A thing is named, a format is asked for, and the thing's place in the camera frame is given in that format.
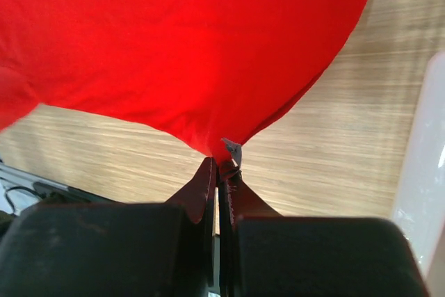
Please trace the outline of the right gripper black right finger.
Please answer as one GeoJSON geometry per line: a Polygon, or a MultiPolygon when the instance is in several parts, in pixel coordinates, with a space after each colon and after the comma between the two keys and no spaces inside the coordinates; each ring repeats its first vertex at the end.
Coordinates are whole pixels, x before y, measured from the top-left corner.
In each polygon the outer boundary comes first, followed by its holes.
{"type": "Polygon", "coordinates": [[[222,296],[427,296],[389,220],[283,216],[237,170],[218,181],[222,296]]]}

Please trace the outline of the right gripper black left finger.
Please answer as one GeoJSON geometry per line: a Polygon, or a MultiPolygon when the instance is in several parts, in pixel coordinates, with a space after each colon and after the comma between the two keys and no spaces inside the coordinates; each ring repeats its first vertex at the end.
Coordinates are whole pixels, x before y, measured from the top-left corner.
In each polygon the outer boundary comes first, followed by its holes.
{"type": "Polygon", "coordinates": [[[206,296],[216,162],[165,202],[124,204],[52,186],[1,238],[2,296],[206,296]]]}

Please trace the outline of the red t shirt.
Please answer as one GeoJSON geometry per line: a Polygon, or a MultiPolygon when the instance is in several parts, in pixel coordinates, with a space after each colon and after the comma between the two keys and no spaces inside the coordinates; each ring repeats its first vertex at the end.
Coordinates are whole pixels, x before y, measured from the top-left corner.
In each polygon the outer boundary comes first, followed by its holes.
{"type": "Polygon", "coordinates": [[[368,0],[1,0],[1,127],[41,104],[219,161],[315,84],[368,0]]]}

